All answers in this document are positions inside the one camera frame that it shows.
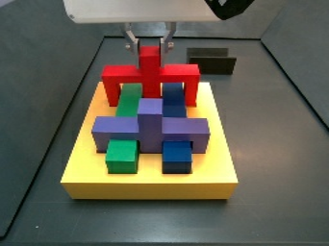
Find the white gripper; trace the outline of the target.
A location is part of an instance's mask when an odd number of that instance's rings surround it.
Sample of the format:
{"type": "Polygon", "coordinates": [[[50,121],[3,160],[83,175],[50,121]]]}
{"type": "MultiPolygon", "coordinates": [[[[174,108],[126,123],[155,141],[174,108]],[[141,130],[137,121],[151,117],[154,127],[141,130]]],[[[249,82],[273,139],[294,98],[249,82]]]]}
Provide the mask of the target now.
{"type": "Polygon", "coordinates": [[[125,48],[139,65],[139,39],[135,22],[166,22],[159,39],[161,63],[174,48],[175,22],[226,20],[245,12],[254,0],[63,0],[67,15],[76,23],[122,23],[125,48]]]}

